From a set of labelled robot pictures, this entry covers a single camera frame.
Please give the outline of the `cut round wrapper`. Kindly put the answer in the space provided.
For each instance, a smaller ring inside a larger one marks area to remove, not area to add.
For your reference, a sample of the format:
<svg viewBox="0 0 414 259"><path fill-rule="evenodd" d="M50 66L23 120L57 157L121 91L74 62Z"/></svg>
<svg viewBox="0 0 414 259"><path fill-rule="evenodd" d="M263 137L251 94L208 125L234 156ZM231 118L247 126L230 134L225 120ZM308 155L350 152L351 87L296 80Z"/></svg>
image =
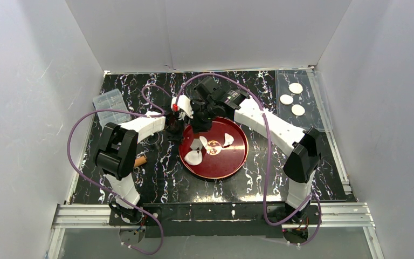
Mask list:
<svg viewBox="0 0 414 259"><path fill-rule="evenodd" d="M229 135L228 133L224 133L224 144L222 145L222 147L228 147L231 144L233 144L234 142L234 137Z"/></svg>
<svg viewBox="0 0 414 259"><path fill-rule="evenodd" d="M200 150L191 150L187 152L184 157L184 161L191 166L197 166L202 163L203 155Z"/></svg>

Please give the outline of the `wooden double-ended pastry roller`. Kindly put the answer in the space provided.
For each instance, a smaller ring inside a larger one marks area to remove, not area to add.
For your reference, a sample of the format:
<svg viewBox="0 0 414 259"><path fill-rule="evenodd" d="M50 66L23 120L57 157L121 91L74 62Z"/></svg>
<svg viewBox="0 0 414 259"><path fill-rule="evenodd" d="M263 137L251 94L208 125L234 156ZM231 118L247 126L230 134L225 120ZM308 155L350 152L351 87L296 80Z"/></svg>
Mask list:
<svg viewBox="0 0 414 259"><path fill-rule="evenodd" d="M142 165L144 165L145 163L147 163L147 158L145 155L140 156L138 158L135 159L134 161L134 168L140 167Z"/></svg>

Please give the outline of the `red round lacquer plate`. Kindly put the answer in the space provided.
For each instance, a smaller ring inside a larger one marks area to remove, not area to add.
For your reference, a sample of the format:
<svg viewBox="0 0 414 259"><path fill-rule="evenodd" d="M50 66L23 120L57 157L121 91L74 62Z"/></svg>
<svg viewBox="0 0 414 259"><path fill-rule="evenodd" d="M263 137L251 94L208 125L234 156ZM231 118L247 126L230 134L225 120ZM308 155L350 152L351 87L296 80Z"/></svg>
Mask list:
<svg viewBox="0 0 414 259"><path fill-rule="evenodd" d="M224 144L224 133L234 137L234 142L228 147ZM203 161L197 166L188 165L184 161L187 152L191 151L190 145L195 138L192 127L187 126L183 132L183 140L178 146L182 163L193 174L210 180L228 178L238 172L244 165L249 143L243 130L232 120L218 117L214 119L212 128L207 132L201 132L198 136L206 137L210 150L202 148Z"/></svg>

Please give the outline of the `metal scraper wooden handle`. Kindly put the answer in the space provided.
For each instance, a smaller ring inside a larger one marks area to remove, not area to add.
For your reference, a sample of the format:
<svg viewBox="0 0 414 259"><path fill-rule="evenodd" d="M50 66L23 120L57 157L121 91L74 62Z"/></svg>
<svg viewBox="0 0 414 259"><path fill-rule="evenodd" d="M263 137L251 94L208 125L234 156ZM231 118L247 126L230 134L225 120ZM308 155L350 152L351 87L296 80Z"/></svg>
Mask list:
<svg viewBox="0 0 414 259"><path fill-rule="evenodd" d="M203 147L204 147L204 145L203 145L200 138L194 138L191 145L190 145L190 148L194 151L201 150Z"/></svg>

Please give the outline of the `white dough lump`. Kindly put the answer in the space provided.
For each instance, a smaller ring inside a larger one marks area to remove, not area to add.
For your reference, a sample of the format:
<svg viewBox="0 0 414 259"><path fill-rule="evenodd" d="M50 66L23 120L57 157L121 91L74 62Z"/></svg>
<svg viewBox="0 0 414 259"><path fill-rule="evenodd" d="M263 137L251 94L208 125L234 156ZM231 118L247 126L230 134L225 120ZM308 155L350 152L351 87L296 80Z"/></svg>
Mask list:
<svg viewBox="0 0 414 259"><path fill-rule="evenodd" d="M207 141L206 137L200 136L199 140L201 141L201 144L202 144L203 148L206 149L207 151L209 151L210 146L209 146L209 142Z"/></svg>

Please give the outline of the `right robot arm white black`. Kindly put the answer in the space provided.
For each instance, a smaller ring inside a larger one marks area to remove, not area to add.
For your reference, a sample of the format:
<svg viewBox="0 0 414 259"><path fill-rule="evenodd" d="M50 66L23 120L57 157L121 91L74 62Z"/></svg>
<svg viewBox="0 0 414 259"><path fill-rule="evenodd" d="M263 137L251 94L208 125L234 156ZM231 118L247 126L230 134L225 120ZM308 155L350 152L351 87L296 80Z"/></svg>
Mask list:
<svg viewBox="0 0 414 259"><path fill-rule="evenodd" d="M266 137L268 145L276 145L286 156L283 171L287 176L288 195L285 209L289 216L301 215L311 203L311 188L321 160L321 133L311 127L294 126L263 107L247 87L220 86L218 74L199 74L201 81L194 87L200 100L192 101L192 127L206 131L217 117L225 117L245 125Z"/></svg>

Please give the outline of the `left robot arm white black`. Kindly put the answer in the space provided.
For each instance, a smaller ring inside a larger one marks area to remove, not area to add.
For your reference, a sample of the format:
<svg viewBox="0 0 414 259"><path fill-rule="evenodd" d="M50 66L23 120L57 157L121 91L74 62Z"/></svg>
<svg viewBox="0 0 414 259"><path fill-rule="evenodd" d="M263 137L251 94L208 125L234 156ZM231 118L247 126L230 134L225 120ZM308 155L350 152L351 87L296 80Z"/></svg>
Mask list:
<svg viewBox="0 0 414 259"><path fill-rule="evenodd" d="M180 129L185 113L147 112L144 116L129 122L107 123L102 130L95 164L103 170L112 190L119 198L117 204L125 209L134 209L140 200L132 177L136 164L137 144L151 135L168 130Z"/></svg>

